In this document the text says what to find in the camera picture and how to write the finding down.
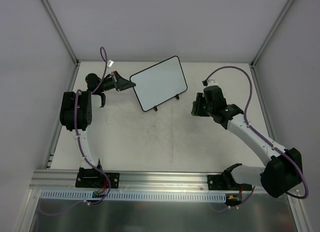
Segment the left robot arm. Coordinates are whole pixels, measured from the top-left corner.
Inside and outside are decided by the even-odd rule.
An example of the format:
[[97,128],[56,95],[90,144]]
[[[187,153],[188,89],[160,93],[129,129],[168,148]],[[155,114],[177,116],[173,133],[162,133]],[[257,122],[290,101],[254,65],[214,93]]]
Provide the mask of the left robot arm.
[[80,156],[80,170],[92,170],[87,175],[87,181],[93,187],[99,187],[104,183],[105,176],[97,153],[89,142],[89,126],[93,121],[93,109],[104,108],[106,95],[104,92],[115,89],[124,91],[136,86],[117,71],[105,74],[99,78],[95,73],[85,77],[87,90],[77,92],[65,92],[60,108],[60,123],[73,136]]

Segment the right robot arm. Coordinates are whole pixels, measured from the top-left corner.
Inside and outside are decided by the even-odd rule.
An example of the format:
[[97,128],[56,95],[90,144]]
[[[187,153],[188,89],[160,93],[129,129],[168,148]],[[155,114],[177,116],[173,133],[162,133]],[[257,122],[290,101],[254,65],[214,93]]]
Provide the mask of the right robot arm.
[[301,153],[295,148],[285,148],[253,128],[242,109],[227,104],[219,86],[208,86],[197,93],[191,114],[213,118],[215,123],[242,140],[263,164],[262,167],[231,165],[214,180],[214,185],[223,185],[229,190],[241,185],[260,186],[270,196],[278,198],[305,182]]

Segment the aluminium front rail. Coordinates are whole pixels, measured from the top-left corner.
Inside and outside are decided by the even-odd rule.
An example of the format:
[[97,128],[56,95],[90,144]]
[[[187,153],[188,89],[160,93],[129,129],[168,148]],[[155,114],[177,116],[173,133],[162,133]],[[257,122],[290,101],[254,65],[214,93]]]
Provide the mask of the aluminium front rail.
[[[118,191],[137,192],[208,192],[214,172],[150,172],[117,171],[111,182]],[[78,171],[74,169],[37,169],[34,171],[30,189],[75,190]]]

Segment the aluminium frame post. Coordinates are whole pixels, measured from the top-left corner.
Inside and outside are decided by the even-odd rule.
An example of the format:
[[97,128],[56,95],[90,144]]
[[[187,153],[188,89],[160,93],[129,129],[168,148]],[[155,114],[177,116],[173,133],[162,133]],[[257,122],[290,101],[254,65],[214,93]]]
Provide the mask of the aluminium frame post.
[[277,15],[274,23],[272,24],[270,30],[268,31],[265,39],[263,40],[261,46],[259,47],[256,55],[254,56],[250,65],[255,67],[262,55],[264,54],[265,50],[267,49],[268,45],[270,44],[271,40],[275,36],[277,30],[279,29],[282,21],[288,14],[289,10],[291,9],[292,5],[294,4],[295,0],[286,0],[282,9],[280,10],[279,14]]
[[79,60],[74,52],[74,50],[72,49],[72,46],[56,16],[56,13],[54,12],[49,0],[40,0],[45,12],[47,13],[55,31],[57,32],[64,48],[67,51],[67,54],[69,55],[71,61],[73,62],[74,65],[78,65]]

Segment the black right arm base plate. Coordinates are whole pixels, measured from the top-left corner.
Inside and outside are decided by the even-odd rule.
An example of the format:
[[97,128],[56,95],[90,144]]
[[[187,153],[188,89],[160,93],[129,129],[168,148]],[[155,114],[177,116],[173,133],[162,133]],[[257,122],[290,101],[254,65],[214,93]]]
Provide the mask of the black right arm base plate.
[[235,180],[225,174],[207,175],[207,187],[209,191],[251,191],[253,186],[246,183],[236,183]]

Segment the black-framed whiteboard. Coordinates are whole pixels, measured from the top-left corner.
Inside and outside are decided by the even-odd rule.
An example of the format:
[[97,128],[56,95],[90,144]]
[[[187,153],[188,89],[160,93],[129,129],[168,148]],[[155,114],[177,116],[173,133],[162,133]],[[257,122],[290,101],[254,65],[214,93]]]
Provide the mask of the black-framed whiteboard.
[[180,58],[174,55],[129,77],[143,112],[153,110],[188,90]]

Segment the right aluminium frame post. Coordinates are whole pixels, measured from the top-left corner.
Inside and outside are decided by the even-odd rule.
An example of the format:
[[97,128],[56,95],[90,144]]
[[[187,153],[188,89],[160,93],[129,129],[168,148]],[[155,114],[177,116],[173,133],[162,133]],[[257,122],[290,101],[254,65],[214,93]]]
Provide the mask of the right aluminium frame post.
[[286,0],[282,9],[280,10],[279,14],[277,15],[274,23],[272,24],[270,30],[268,31],[265,39],[263,40],[261,46],[259,47],[256,55],[254,56],[250,65],[255,67],[262,55],[264,54],[265,50],[267,49],[268,45],[270,44],[271,40],[275,36],[277,30],[279,29],[282,21],[288,14],[289,10],[291,9],[292,5],[294,4],[295,0]]

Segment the left aluminium frame post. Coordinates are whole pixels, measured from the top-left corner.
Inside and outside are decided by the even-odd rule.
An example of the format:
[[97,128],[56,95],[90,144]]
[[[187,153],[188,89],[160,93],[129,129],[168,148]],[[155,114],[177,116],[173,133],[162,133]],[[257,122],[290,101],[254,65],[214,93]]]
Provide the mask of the left aluminium frame post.
[[72,46],[56,16],[56,13],[54,12],[49,0],[40,0],[45,12],[47,13],[55,31],[57,32],[64,48],[67,51],[67,54],[69,55],[71,61],[73,62],[74,65],[78,65],[79,60],[74,52],[74,50],[72,49]]

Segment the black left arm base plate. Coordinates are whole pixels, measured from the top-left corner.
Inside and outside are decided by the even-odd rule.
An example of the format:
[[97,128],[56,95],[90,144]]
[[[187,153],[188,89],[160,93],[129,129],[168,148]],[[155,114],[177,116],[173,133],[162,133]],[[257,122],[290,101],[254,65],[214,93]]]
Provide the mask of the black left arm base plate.
[[[120,182],[120,174],[116,172],[105,172],[105,174],[108,176],[110,180],[110,187],[112,189],[118,189]],[[104,187],[104,185],[106,185],[106,188],[109,187],[108,180],[102,173],[93,168],[79,168],[75,181],[76,188],[101,189]]]

